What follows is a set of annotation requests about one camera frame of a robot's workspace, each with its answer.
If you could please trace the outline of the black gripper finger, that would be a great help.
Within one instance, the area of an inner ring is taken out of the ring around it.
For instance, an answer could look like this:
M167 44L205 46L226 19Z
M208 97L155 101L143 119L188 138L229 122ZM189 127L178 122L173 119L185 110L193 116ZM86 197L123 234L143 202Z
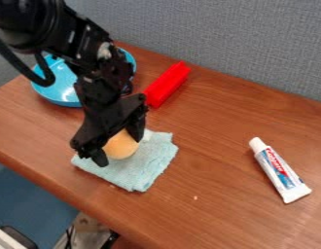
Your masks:
M109 157L102 148L93 147L89 151L93 161L101 166L106 167L110 165Z
M126 121L126 130L134 140L139 142L145 136L146 129L146 115L131 115Z

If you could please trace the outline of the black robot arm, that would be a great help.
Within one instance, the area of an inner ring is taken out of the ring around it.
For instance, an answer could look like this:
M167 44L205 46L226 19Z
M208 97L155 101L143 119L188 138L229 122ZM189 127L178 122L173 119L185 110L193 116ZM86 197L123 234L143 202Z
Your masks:
M56 75L46 53L62 58L77 75L85 121L70 145L82 158L106 167L110 139L122 130L135 141L145 136L149 107L146 95L133 92L133 64L111 34L66 0L0 0L0 54L31 81L48 88Z

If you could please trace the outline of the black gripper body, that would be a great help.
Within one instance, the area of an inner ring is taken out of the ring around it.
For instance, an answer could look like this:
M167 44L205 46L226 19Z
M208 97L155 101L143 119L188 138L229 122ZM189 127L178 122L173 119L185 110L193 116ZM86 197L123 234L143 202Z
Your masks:
M70 145L78 155L89 159L90 149L103 149L110 139L126 129L131 115L147 116L147 97L145 93L122 97L119 84L110 83L103 77L79 77L74 88L85 111L85 121Z

